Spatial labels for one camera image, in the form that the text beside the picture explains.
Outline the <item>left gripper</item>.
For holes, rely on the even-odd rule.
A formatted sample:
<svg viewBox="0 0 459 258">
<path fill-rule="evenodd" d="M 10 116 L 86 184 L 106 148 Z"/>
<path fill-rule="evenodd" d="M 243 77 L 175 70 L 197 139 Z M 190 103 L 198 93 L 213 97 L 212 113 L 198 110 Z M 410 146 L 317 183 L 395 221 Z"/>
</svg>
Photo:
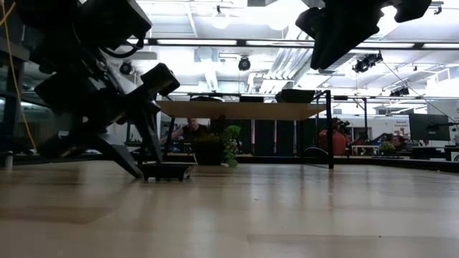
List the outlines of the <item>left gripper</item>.
<svg viewBox="0 0 459 258">
<path fill-rule="evenodd" d="M 156 96 L 167 96 L 179 87 L 174 73 L 159 63 L 141 75 L 141 84 L 125 80 L 111 67 L 96 78 L 75 72 L 57 72 L 35 87 L 35 93 L 56 115 L 86 118 L 73 130 L 84 135 L 79 142 L 86 149 L 100 152 L 116 162 L 135 178 L 143 176 L 125 144 L 108 133 L 99 133 L 113 123 L 135 125 L 142 141 L 139 162 L 162 162 L 162 152 L 156 132 L 155 116 L 161 108 Z"/>
</svg>

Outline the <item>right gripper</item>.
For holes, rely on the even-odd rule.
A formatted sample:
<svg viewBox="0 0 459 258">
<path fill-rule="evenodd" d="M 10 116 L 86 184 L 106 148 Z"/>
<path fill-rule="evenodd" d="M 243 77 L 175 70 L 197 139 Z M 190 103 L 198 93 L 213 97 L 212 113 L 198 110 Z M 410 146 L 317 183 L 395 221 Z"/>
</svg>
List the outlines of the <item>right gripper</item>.
<svg viewBox="0 0 459 258">
<path fill-rule="evenodd" d="M 385 7 L 393 7 L 397 23 L 419 19 L 431 0 L 329 0 L 325 6 L 300 13 L 295 25 L 309 36 L 316 36 L 311 69 L 324 70 L 379 31 Z"/>
</svg>

